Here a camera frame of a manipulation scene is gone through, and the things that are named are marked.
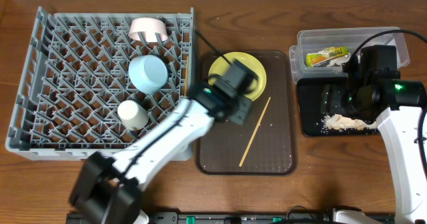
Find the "yellow round plate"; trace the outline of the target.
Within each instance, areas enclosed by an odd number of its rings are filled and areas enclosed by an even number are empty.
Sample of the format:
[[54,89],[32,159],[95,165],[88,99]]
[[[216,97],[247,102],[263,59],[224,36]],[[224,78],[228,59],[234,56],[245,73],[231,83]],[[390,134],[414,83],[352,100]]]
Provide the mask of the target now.
[[[250,89],[252,90],[252,92],[246,95],[247,98],[251,99],[252,101],[255,101],[264,92],[264,89],[266,88],[267,75],[262,63],[253,55],[244,52],[229,52],[224,54],[224,56],[229,61],[237,59],[238,61],[249,67],[258,76],[258,80],[253,81],[250,85]],[[224,60],[222,57],[218,57],[209,68],[208,75],[223,75],[229,69],[229,67],[230,66],[226,60]]]

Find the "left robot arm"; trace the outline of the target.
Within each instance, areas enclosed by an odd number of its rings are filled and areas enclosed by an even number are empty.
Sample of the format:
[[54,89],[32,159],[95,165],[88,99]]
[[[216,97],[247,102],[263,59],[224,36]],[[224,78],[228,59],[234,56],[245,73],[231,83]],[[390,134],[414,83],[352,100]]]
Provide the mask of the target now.
[[245,123],[255,72],[235,59],[223,75],[211,79],[212,85],[194,83],[187,97],[134,144],[113,155],[96,151],[86,159],[69,202],[89,223],[149,223],[140,202],[156,174],[214,122]]

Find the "translucent white cup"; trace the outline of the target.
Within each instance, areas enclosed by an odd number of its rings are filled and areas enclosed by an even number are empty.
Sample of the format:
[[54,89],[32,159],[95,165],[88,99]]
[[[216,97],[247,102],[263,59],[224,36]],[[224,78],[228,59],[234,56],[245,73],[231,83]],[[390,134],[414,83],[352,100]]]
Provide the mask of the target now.
[[122,102],[117,108],[117,114],[126,129],[137,131],[143,129],[148,121],[148,112],[132,100]]

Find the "wooden chopstick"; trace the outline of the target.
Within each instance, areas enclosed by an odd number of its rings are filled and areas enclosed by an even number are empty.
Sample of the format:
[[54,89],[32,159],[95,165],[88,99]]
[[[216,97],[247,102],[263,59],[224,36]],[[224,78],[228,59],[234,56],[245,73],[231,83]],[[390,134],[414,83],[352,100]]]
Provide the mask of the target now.
[[188,82],[189,82],[189,55],[187,55],[187,57],[186,57],[185,83],[184,83],[184,90],[183,90],[183,96],[184,97],[187,97]]
[[266,101],[266,104],[264,105],[264,108],[263,108],[263,110],[262,110],[262,112],[261,112],[261,114],[260,114],[260,116],[259,116],[259,118],[258,118],[258,122],[256,123],[256,126],[254,127],[254,130],[253,130],[253,132],[252,132],[252,135],[251,135],[251,137],[250,137],[250,140],[248,141],[248,144],[247,144],[247,146],[246,146],[246,149],[245,149],[245,151],[244,151],[244,154],[242,155],[242,158],[241,158],[241,160],[240,160],[240,162],[239,162],[239,167],[242,167],[243,166],[243,164],[244,164],[244,161],[246,160],[246,157],[247,157],[247,155],[248,155],[248,153],[249,153],[249,151],[250,151],[250,149],[251,149],[251,146],[252,146],[252,143],[253,143],[253,141],[254,141],[254,139],[255,139],[255,137],[256,137],[256,134],[257,134],[257,132],[258,132],[258,129],[260,128],[260,125],[261,125],[261,122],[262,122],[262,120],[263,120],[263,118],[264,118],[264,115],[265,115],[265,113],[266,113],[266,111],[267,111],[267,108],[268,108],[268,106],[269,106],[269,104],[270,104],[270,101],[271,101],[271,96],[270,97],[268,97],[268,100]]

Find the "orange green snack wrapper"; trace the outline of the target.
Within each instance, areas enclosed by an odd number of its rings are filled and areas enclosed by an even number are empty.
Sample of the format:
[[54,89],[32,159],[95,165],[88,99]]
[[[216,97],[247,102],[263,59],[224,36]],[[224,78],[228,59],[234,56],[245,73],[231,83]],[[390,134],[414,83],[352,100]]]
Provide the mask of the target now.
[[306,65],[308,67],[326,67],[333,59],[347,57],[350,51],[346,46],[327,47],[317,53],[308,53],[306,55]]

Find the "pink bowl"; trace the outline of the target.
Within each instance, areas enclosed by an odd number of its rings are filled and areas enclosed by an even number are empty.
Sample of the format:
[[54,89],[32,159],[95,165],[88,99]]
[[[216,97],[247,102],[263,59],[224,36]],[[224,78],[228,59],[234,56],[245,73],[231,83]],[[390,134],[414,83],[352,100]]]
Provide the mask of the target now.
[[131,22],[128,36],[136,41],[140,41],[139,33],[149,42],[157,42],[157,34],[162,42],[168,39],[165,23],[159,19],[151,17],[140,17]]

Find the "white wrapper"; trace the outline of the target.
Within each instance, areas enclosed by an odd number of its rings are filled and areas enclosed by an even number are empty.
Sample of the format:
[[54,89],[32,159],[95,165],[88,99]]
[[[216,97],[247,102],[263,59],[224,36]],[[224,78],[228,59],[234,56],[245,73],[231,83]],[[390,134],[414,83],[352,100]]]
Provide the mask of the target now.
[[338,57],[335,59],[331,59],[326,67],[341,67],[343,64],[347,63],[349,60],[349,56]]

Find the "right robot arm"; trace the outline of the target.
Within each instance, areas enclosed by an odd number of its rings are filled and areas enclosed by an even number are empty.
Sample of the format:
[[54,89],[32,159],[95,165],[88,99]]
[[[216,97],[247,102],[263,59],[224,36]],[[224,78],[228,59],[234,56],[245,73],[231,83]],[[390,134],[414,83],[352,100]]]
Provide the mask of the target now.
[[377,124],[396,198],[396,223],[426,222],[426,89],[400,77],[391,45],[359,48],[343,64],[345,85],[324,85],[320,111]]

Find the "rice and peanut scraps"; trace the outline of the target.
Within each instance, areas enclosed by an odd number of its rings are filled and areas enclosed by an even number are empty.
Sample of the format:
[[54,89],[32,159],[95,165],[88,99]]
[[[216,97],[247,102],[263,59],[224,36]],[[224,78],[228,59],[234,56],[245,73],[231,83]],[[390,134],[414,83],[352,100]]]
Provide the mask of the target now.
[[322,119],[323,127],[328,130],[374,130],[377,129],[377,123],[373,122],[372,124],[367,124],[359,119],[351,119],[348,117],[344,117],[339,114],[335,114],[333,116],[326,115]]

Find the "light blue bowl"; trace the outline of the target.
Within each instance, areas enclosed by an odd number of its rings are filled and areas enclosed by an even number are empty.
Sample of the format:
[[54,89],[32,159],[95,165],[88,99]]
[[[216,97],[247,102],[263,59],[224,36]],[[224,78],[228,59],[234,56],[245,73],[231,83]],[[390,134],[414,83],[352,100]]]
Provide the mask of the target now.
[[135,57],[129,64],[129,78],[138,91],[154,94],[168,80],[165,63],[155,55]]

